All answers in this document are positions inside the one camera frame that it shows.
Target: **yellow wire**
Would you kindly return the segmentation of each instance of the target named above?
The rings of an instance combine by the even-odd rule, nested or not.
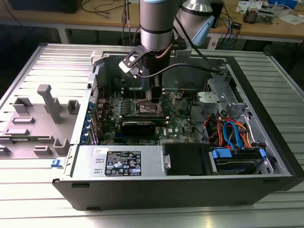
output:
[[[248,141],[249,147],[252,148],[252,146],[251,146],[251,144],[250,144],[250,141],[249,141],[249,134],[248,134],[248,132],[247,132],[247,141]]]

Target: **white label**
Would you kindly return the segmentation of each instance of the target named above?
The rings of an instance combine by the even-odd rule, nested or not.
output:
[[[94,154],[106,154],[109,151],[108,148],[94,148]]]

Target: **label sticker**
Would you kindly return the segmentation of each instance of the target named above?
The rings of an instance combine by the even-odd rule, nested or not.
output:
[[[107,151],[106,176],[141,176],[141,166],[140,151]]]
[[[94,148],[94,154],[105,154],[108,152],[108,148],[98,148],[98,147],[95,147]]]

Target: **blue clip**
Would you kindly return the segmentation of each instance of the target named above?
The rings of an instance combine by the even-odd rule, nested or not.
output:
[[[89,108],[89,109],[93,109],[94,107],[95,107],[95,105],[94,105],[92,102],[89,102],[88,108]]]
[[[265,152],[264,149],[260,149],[260,153],[261,153],[263,158],[266,158],[266,152]]]
[[[85,133],[88,133],[88,129],[87,128],[84,128],[84,129],[82,129],[82,134],[85,134]]]
[[[54,159],[53,162],[52,162],[52,164],[51,164],[51,167],[52,167],[52,168],[55,168],[55,167],[62,167],[62,165],[61,165],[61,160],[59,160],[59,159]]]
[[[212,151],[212,156],[214,159],[220,158],[232,158],[231,151],[226,148],[217,148]]]
[[[88,121],[85,121],[85,122],[84,122],[84,126],[85,126],[85,127],[88,127],[88,126],[90,126],[90,123],[89,123]]]
[[[242,140],[239,138],[239,133],[238,133],[238,127],[231,121],[227,121],[224,126],[223,126],[223,135],[224,135],[224,139],[226,140],[226,142],[229,143],[229,145],[232,147],[232,149],[234,150],[235,149],[235,146],[234,144],[228,139],[227,137],[227,131],[226,131],[226,127],[228,124],[231,124],[233,126],[233,129],[234,129],[234,132],[236,133],[236,140],[237,140],[237,145],[239,148],[243,149],[244,148],[244,145],[243,145],[243,142]]]
[[[85,117],[86,117],[85,118],[86,120],[91,120],[92,119],[92,117],[90,116],[90,114],[86,114]]]
[[[86,139],[87,139],[87,136],[85,136],[85,135],[80,136],[80,140],[86,141]]]

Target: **black connector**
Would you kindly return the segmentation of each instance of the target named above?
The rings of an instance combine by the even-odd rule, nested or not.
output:
[[[241,27],[242,27],[242,24],[241,23],[237,23],[237,22],[233,22],[231,26],[232,26],[233,29],[240,30]]]

